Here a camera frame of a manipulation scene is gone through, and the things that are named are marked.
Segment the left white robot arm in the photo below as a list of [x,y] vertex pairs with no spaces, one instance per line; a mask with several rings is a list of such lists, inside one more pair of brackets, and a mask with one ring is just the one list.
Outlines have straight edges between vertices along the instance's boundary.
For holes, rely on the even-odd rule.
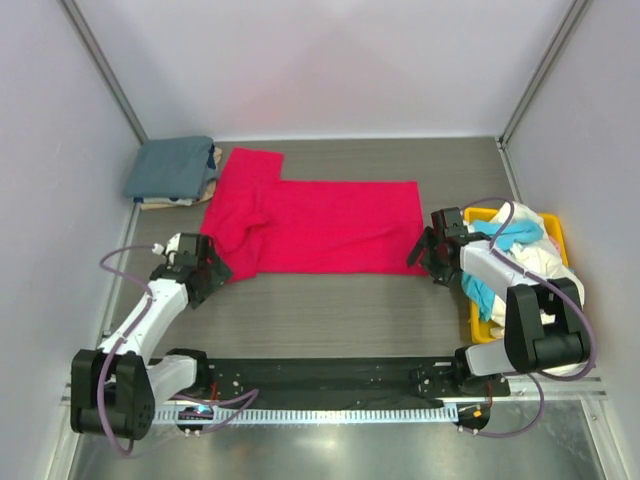
[[178,233],[152,246],[162,262],[118,329],[71,362],[70,426],[79,434],[137,441],[156,407],[179,393],[208,394],[214,383],[205,352],[174,348],[151,361],[159,341],[187,308],[196,309],[232,277],[204,234]]

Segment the right aluminium frame post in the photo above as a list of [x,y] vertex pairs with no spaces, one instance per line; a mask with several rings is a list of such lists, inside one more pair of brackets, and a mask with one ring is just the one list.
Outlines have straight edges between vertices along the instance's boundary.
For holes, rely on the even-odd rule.
[[523,120],[526,112],[550,76],[574,31],[592,4],[591,0],[573,0],[569,3],[559,25],[549,41],[544,53],[535,67],[527,86],[520,96],[502,134],[496,138],[498,148],[505,151],[511,138]]

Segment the red t shirt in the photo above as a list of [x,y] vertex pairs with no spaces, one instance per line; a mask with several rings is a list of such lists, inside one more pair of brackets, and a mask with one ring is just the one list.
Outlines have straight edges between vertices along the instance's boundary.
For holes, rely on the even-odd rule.
[[235,148],[200,227],[233,280],[274,274],[421,276],[418,185],[284,180],[281,153]]

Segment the cream white t shirt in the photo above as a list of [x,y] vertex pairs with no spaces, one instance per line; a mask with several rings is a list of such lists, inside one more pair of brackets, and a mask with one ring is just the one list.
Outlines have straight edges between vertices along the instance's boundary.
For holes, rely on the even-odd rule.
[[[577,286],[581,302],[580,304],[581,307],[584,307],[584,285],[578,279],[575,273],[573,273],[573,271],[565,265],[561,251],[559,251],[558,249],[559,244],[555,242],[554,239],[548,234],[548,231],[544,225],[543,218],[523,204],[516,202],[513,204],[513,206],[515,209],[514,215],[511,218],[509,224],[512,221],[516,220],[534,220],[543,229],[543,238],[533,244],[526,246],[515,244],[509,252],[504,252],[502,250],[501,251],[506,256],[511,257],[513,261],[516,261],[517,263],[520,263],[522,266],[524,266],[526,270],[536,273],[539,276],[547,277],[550,279],[570,279]],[[488,222],[503,224],[508,219],[508,215],[510,212],[511,206],[505,202],[498,210],[498,212],[494,214],[490,220],[488,220]],[[491,321],[498,325],[496,327],[490,328],[489,335],[492,337],[492,339],[500,339],[504,336],[505,318],[506,303],[504,311],[504,324],[500,325],[498,323],[495,323],[494,321]]]

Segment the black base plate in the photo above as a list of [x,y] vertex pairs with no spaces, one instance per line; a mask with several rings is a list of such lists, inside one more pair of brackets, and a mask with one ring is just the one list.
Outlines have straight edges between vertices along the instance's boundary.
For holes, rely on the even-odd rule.
[[504,376],[468,376],[450,356],[211,358],[207,363],[221,399],[256,389],[261,408],[345,409],[373,400],[511,394]]

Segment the left aluminium frame post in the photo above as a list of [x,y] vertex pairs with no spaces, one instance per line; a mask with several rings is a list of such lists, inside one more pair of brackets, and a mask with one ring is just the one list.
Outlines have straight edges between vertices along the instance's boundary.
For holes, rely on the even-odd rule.
[[136,140],[140,144],[146,142],[148,135],[78,3],[74,0],[60,0],[59,5]]

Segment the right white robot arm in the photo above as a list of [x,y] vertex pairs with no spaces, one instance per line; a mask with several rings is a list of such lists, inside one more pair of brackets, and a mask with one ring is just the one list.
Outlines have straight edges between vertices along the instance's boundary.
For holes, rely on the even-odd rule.
[[438,285],[466,273],[481,279],[506,304],[504,336],[455,353],[463,379],[540,373],[562,382],[584,378],[595,368],[597,345],[575,282],[544,277],[507,256],[499,238],[512,223],[515,204],[492,234],[470,231],[463,210],[431,213],[407,264],[420,265]]

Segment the aluminium rail frame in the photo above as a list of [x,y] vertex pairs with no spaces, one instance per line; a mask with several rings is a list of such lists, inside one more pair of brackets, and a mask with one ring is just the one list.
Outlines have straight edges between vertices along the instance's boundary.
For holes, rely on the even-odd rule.
[[265,410],[327,410],[327,411],[341,411],[341,410],[390,410],[390,409],[410,409],[410,408],[437,408],[445,403],[462,402],[471,403],[473,401],[481,404],[488,404],[493,401],[505,401],[507,399],[523,399],[523,400],[535,400],[540,393],[545,394],[549,400],[564,400],[573,397],[601,397],[604,394],[604,384],[601,379],[591,374],[581,380],[575,382],[557,382],[542,375],[536,375],[534,378],[526,376],[516,375],[502,375],[509,383],[511,394],[504,398],[494,398],[490,395],[485,397],[472,397],[472,398],[444,398],[444,399],[431,399],[431,400],[373,400],[365,401],[361,404],[350,405],[345,409],[273,409],[273,408],[261,408],[257,402],[258,391],[256,389],[246,391],[240,395],[237,395],[231,399],[221,399],[217,392],[217,386],[213,383],[212,389],[208,394],[195,394],[195,393],[179,393],[174,395],[171,399],[165,401],[162,404],[157,405],[156,409],[168,404],[170,401],[182,401],[190,402],[194,404],[213,404],[215,406],[225,406],[227,408],[237,408],[244,401],[249,400],[252,394],[255,394],[256,399],[252,400],[251,406],[254,409]]

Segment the light blue t shirt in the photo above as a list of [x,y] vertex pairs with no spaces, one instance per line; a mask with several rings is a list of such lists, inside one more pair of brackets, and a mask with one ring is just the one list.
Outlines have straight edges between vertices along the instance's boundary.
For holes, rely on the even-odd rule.
[[[493,237],[501,226],[501,223],[483,220],[474,220],[468,224],[469,231],[481,232],[489,237]],[[515,244],[526,246],[541,240],[543,233],[541,226],[534,220],[516,220],[499,235],[496,244],[500,250],[509,252]],[[481,278],[463,271],[461,286],[469,299],[477,305],[480,321],[504,324],[505,302],[496,296],[489,285]]]

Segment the aluminium frame post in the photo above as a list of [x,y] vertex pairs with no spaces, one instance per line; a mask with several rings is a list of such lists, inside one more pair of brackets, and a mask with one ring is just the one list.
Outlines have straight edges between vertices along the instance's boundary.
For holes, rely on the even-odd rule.
[[550,76],[574,31],[592,4],[591,0],[573,0],[569,3],[559,25],[549,41],[544,53],[535,67],[527,86],[520,96],[502,134],[496,138],[498,148],[505,151],[511,138],[523,120],[526,112]]
[[136,140],[140,144],[146,142],[148,135],[78,3],[74,0],[60,0],[59,5]]

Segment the folded blue-grey t shirt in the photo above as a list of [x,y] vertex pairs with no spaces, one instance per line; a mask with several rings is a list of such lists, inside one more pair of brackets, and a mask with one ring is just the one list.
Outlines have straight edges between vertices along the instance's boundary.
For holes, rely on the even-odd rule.
[[198,198],[215,147],[208,136],[145,142],[137,151],[123,189],[126,198]]

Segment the yellow plastic bin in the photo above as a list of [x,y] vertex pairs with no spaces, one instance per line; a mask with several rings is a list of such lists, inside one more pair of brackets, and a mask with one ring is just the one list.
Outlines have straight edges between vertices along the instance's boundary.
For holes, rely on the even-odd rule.
[[[463,218],[467,224],[473,222],[474,220],[483,220],[488,221],[491,217],[498,212],[499,209],[492,208],[481,208],[481,207],[468,207],[464,210]],[[561,251],[563,261],[567,267],[569,267],[568,256],[566,252],[564,237],[562,233],[562,228],[559,219],[548,213],[537,213],[539,214],[543,220],[544,225],[548,231],[548,234],[557,242],[558,249]],[[491,321],[482,322],[478,317],[478,307],[477,305],[469,299],[470,302],[470,328],[471,328],[471,338],[472,341],[476,344],[488,343],[496,339],[492,339],[490,334],[490,328],[496,327],[495,323]]]

